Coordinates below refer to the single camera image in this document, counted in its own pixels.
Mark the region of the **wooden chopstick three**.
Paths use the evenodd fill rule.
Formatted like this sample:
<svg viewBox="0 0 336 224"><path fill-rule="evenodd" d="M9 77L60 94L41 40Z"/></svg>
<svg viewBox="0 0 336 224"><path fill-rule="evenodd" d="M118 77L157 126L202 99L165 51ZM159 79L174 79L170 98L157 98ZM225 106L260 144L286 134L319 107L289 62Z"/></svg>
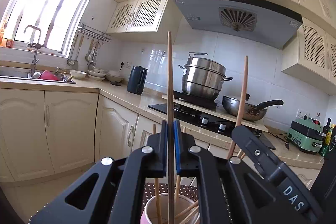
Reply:
<svg viewBox="0 0 336 224"><path fill-rule="evenodd" d="M192 203L189 207L185 208L185 210L181 211L180 213L178 213L177 215L175 215L175 219L178 219L179 217L185 215L186 213L188 213L189 211L191 211L194 207L199 205L199 201L196 201L194 203Z"/></svg>

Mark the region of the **wooden chopstick seven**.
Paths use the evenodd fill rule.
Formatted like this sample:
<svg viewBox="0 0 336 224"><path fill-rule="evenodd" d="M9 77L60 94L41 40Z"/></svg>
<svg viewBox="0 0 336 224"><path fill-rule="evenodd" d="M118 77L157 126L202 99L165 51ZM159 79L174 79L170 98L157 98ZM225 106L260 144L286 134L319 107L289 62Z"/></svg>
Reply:
<svg viewBox="0 0 336 224"><path fill-rule="evenodd" d="M239 157L240 159L243 159L245 157L245 152L242 149L240 149L240 151L237 154L237 157Z"/></svg>

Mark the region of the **wooden chopstick one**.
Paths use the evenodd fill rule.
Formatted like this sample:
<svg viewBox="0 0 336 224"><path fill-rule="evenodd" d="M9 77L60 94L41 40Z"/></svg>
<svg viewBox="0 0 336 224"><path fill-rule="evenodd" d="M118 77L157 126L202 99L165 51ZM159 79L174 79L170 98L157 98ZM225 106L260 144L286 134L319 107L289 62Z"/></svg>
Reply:
<svg viewBox="0 0 336 224"><path fill-rule="evenodd" d="M157 178L154 179L154 187L155 187L155 203L156 203L156 211L157 211L157 220L158 220L158 224L162 224L159 181Z"/></svg>

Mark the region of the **wooden chopstick six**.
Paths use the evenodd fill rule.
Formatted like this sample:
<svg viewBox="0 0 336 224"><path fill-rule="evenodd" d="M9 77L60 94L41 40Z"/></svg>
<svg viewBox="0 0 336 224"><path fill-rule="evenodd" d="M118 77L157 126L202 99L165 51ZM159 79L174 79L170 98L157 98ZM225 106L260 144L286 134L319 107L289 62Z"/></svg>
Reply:
<svg viewBox="0 0 336 224"><path fill-rule="evenodd" d="M180 224L187 224L189 220L191 220L195 215L198 214L198 209L199 206L195 207L190 214L187 215L187 217L185 217Z"/></svg>

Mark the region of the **wooden chopstick four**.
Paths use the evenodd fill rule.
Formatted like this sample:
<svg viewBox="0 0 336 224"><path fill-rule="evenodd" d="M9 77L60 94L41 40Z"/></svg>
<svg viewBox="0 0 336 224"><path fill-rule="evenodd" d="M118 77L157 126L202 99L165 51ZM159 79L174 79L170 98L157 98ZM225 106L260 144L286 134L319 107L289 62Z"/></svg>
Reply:
<svg viewBox="0 0 336 224"><path fill-rule="evenodd" d="M174 110L173 110L173 51L171 32L167 33L167 157L168 157L168 223L173 224L174 220Z"/></svg>

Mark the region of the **wooden chopstick two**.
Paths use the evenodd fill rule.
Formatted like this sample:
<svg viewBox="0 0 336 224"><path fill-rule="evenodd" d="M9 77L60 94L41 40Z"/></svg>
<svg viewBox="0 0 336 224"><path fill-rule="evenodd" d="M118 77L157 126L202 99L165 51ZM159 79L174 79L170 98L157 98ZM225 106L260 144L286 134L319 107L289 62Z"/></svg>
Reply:
<svg viewBox="0 0 336 224"><path fill-rule="evenodd" d="M174 194L175 204L177 204L177 202L178 202L180 184L181 184L181 177L179 175L177 175L176 186L175 186L175 194Z"/></svg>

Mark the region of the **wooden chopstick five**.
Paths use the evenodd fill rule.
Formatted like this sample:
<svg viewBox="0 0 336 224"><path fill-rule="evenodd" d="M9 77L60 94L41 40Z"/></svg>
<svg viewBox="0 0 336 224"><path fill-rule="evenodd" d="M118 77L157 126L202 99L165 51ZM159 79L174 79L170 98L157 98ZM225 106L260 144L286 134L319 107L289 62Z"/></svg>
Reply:
<svg viewBox="0 0 336 224"><path fill-rule="evenodd" d="M247 83L248 83L248 56L245 56L244 58L244 74L243 74L243 82L241 87L241 94L240 94L240 103L239 103L239 109L238 109L238 115L235 127L239 127L242 124L242 119L244 115L244 109L245 109L245 98L247 93ZM230 157L234 154L236 143L232 140L230 143L230 147L228 150L227 160L230 159Z"/></svg>

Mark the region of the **pink paper cup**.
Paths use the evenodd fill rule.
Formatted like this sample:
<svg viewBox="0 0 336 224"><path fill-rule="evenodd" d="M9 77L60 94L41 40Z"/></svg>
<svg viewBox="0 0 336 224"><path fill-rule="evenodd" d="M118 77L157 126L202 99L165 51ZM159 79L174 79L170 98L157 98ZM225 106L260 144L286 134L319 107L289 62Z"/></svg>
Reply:
<svg viewBox="0 0 336 224"><path fill-rule="evenodd" d="M168 216L169 216L168 194L161 193L159 200L161 204L162 223L165 223L168 221ZM177 203L175 204L175 209L174 209L175 215L181 213L182 211L184 211L185 209L187 209L189 206L193 205L194 203L195 202L189 199L188 197L179 195ZM155 196L149 199L148 202L146 203L143 213L141 215L140 223L158 223Z"/></svg>

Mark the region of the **green electric cooker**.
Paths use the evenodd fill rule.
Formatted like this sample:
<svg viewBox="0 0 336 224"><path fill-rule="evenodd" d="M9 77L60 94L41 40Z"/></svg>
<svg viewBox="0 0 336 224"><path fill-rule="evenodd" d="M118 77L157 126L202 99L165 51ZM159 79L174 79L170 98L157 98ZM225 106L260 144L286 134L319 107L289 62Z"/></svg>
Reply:
<svg viewBox="0 0 336 224"><path fill-rule="evenodd" d="M326 134L320 124L309 119L295 118L291 122L286 137L301 151L318 153L325 140Z"/></svg>

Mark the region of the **dark sauce bottle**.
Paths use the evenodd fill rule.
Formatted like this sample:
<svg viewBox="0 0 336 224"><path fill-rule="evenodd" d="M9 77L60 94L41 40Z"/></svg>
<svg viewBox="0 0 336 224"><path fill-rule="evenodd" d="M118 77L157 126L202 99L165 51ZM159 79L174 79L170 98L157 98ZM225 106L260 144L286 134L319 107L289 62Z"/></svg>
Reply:
<svg viewBox="0 0 336 224"><path fill-rule="evenodd" d="M327 135L330 129L331 118L327 119L327 124L322 128L322 132Z"/></svg>

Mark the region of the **lower cream cabinets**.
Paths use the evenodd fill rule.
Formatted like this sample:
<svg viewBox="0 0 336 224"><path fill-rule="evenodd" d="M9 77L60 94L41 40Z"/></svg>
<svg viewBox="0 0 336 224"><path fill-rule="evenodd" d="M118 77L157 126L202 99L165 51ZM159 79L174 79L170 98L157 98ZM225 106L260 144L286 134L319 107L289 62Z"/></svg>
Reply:
<svg viewBox="0 0 336 224"><path fill-rule="evenodd" d="M63 173L105 156L127 157L160 130L150 94L94 90L1 90L1 181Z"/></svg>

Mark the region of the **dark blue kettle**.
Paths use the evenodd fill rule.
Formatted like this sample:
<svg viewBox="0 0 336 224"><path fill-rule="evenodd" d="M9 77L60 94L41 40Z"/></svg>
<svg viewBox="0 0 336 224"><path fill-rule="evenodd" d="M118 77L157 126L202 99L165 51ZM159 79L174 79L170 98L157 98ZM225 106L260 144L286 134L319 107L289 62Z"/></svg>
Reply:
<svg viewBox="0 0 336 224"><path fill-rule="evenodd" d="M141 95L145 86L147 69L142 66L133 66L127 83L127 91Z"/></svg>

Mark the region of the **stacked white dishes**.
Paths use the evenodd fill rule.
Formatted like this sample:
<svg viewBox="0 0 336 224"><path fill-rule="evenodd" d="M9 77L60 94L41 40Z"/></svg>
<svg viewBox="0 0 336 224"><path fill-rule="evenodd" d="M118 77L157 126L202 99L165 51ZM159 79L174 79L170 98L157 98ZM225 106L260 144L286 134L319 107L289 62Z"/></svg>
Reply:
<svg viewBox="0 0 336 224"><path fill-rule="evenodd" d="M109 70L108 72L99 69L88 69L87 70L89 78L92 78L97 81L103 81L104 79L109 80L110 82L120 83L123 80L123 77L120 72Z"/></svg>

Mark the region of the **red bowl in sink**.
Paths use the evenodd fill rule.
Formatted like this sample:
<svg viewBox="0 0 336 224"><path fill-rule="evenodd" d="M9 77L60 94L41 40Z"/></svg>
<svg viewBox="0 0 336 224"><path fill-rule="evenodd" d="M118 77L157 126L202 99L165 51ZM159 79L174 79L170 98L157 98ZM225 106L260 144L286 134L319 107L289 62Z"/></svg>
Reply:
<svg viewBox="0 0 336 224"><path fill-rule="evenodd" d="M41 73L41 75L39 76L39 79L48 80L48 81L60 81L60 78L58 76L54 75L52 72L47 71L47 70Z"/></svg>

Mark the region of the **left lattice door cabinet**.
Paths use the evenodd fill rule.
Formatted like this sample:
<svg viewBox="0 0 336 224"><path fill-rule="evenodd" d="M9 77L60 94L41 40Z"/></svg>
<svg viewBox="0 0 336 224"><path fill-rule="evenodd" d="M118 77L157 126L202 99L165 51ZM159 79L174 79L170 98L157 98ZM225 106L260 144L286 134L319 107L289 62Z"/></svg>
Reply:
<svg viewBox="0 0 336 224"><path fill-rule="evenodd" d="M167 44L175 42L182 13L173 0L129 0L120 2L107 34L126 42Z"/></svg>

